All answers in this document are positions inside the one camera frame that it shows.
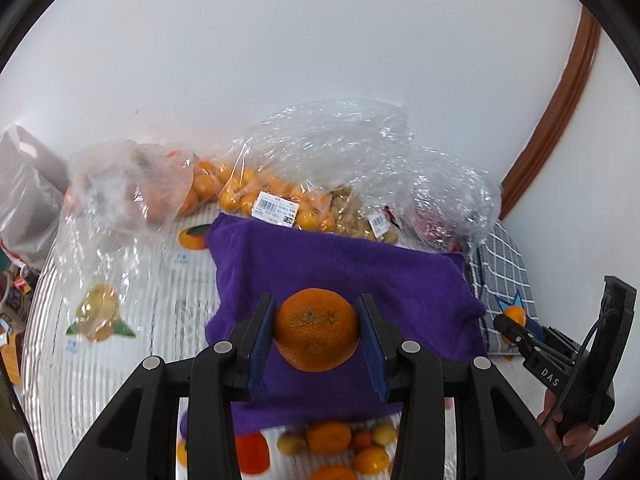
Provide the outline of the person's right hand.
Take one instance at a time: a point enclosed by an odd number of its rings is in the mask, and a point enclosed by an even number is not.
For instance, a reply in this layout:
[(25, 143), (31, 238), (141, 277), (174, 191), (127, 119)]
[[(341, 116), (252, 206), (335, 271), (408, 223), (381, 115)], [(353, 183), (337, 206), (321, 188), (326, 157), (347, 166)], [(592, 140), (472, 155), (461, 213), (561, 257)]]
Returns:
[(589, 445), (597, 434), (597, 430), (589, 425), (581, 424), (568, 430), (560, 438), (556, 431), (556, 426), (562, 422), (563, 414), (560, 410), (551, 414), (555, 401), (556, 396), (554, 393), (547, 390), (544, 394), (544, 407), (537, 416), (537, 422), (544, 426), (544, 433), (551, 441), (555, 451), (563, 457), (563, 460), (570, 462), (582, 456), (588, 450)]

